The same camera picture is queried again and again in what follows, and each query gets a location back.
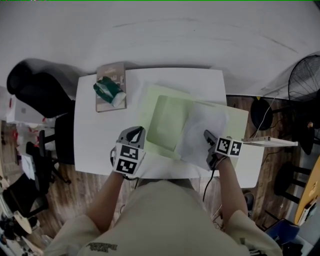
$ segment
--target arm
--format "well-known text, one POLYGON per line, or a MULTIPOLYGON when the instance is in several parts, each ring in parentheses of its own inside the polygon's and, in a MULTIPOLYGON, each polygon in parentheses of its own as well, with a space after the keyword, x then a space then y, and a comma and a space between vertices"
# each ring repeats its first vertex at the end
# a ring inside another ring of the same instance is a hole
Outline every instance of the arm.
POLYGON ((121 173, 111 172, 86 212, 101 233, 110 227, 123 181, 121 173))
POLYGON ((230 158, 222 160, 217 168, 220 174, 221 203, 223 220, 227 223, 237 210, 248 215, 247 203, 239 186, 235 169, 230 158))

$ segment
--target fan grille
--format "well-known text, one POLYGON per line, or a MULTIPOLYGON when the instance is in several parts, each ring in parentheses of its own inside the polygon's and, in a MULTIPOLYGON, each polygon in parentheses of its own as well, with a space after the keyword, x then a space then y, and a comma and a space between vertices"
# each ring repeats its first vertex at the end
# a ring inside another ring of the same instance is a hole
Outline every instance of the fan grille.
POLYGON ((320 89, 320 56, 313 55, 300 60, 293 68, 289 83, 290 101, 315 100, 320 89))

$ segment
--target office chair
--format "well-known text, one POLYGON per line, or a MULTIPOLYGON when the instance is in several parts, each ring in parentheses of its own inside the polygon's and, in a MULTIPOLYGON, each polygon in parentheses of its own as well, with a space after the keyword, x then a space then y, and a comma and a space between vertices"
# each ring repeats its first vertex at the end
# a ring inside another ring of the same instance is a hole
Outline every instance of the office chair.
POLYGON ((29 179, 25 173, 2 192, 2 197, 12 213, 18 211, 25 218, 49 208, 46 196, 37 190, 35 181, 29 179), (31 211, 34 202, 37 202, 39 207, 31 211))
POLYGON ((10 72, 6 88, 46 118, 68 113, 75 105, 52 75, 44 72, 32 74, 23 61, 10 72))
POLYGON ((53 183, 53 173, 60 178, 64 183, 70 184, 69 179, 65 180, 63 176, 55 168, 57 160, 51 158, 51 152, 45 151, 45 155, 41 156, 39 147, 36 147, 33 143, 28 142, 26 144, 25 152, 32 156, 35 173, 34 182, 36 189, 42 194, 47 194, 49 191, 50 183, 53 183))
POLYGON ((55 120, 54 134, 47 136, 44 130, 39 132, 40 155, 46 155, 46 143, 55 142, 57 161, 62 164, 74 165, 74 112, 58 117, 55 120))
POLYGON ((46 137, 45 131, 40 131, 40 155, 45 157, 45 144, 55 140, 57 161, 74 165, 75 101, 68 97, 58 81, 47 73, 32 74, 28 65, 22 61, 10 72, 6 86, 10 94, 44 117, 59 116, 55 121, 54 135, 46 137))
POLYGON ((265 227, 262 225, 261 229, 268 234, 269 237, 275 240, 279 245, 289 243, 296 238, 300 230, 299 226, 293 224, 287 219, 278 219, 276 216, 266 210, 265 212, 276 220, 276 223, 270 227, 265 227))

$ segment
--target book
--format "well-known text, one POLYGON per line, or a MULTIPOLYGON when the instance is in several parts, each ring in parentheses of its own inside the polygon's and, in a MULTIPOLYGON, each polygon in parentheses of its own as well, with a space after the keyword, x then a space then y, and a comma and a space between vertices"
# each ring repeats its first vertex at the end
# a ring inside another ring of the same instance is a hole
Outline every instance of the book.
POLYGON ((305 223, 311 216, 313 216, 317 209, 317 198, 313 199, 310 203, 308 203, 301 214, 301 217, 298 221, 298 226, 301 226, 305 223))

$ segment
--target black stool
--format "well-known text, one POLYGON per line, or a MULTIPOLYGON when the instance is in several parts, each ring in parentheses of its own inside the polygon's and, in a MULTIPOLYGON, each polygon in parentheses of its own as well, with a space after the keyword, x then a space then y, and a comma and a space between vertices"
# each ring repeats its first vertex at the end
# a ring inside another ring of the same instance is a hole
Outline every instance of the black stool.
POLYGON ((283 196, 284 198, 299 204, 300 198, 286 192, 291 184, 303 188, 306 186, 306 183, 294 179, 295 172, 310 175, 311 170, 294 166, 291 162, 286 162, 282 165, 276 175, 273 191, 277 196, 283 196))

